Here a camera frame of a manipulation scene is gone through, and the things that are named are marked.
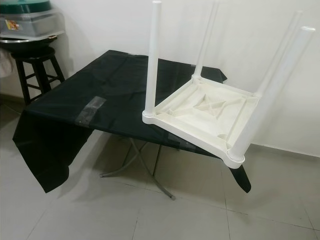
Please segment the white cloth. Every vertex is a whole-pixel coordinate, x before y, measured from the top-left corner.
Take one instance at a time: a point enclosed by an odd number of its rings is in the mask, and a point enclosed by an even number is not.
[[[8,77],[13,73],[13,64],[10,53],[0,49],[0,78]]]

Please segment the label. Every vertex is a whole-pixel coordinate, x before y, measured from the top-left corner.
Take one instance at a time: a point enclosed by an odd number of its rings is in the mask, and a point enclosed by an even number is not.
[[[16,21],[6,19],[5,24],[9,30],[13,30],[13,31],[22,30],[22,27]]]

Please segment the black stool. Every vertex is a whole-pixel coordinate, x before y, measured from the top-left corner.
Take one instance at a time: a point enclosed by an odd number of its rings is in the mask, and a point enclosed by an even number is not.
[[[15,59],[16,68],[18,70],[19,79],[22,87],[22,93],[24,102],[26,105],[31,101],[39,98],[46,92],[51,90],[50,83],[59,80],[61,83],[65,80],[64,75],[59,67],[57,59],[55,57],[56,51],[52,47],[41,48],[38,51],[24,52],[24,53],[12,53],[12,57]],[[57,76],[48,75],[45,70],[44,61],[50,60]],[[33,74],[26,76],[23,62],[32,65]],[[31,85],[27,82],[27,79],[36,77],[39,86]],[[34,98],[30,98],[29,88],[38,89],[41,94]]]

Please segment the black tablecloth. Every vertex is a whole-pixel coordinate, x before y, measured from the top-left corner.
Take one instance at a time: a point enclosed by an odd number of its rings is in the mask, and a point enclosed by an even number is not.
[[[45,192],[67,180],[68,166],[93,130],[215,157],[142,122],[147,67],[147,56],[110,50],[23,111],[13,140]],[[190,64],[159,59],[156,104],[186,83],[194,70]],[[220,83],[227,79],[209,67],[203,68],[202,76]],[[90,106],[96,99],[103,100],[101,106]],[[244,168],[231,172],[248,192],[251,185]]]

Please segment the clear plastic box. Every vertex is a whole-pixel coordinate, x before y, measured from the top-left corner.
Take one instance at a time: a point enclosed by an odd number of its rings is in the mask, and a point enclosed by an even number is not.
[[[56,9],[24,13],[0,14],[0,37],[41,40],[64,33],[62,14]]]

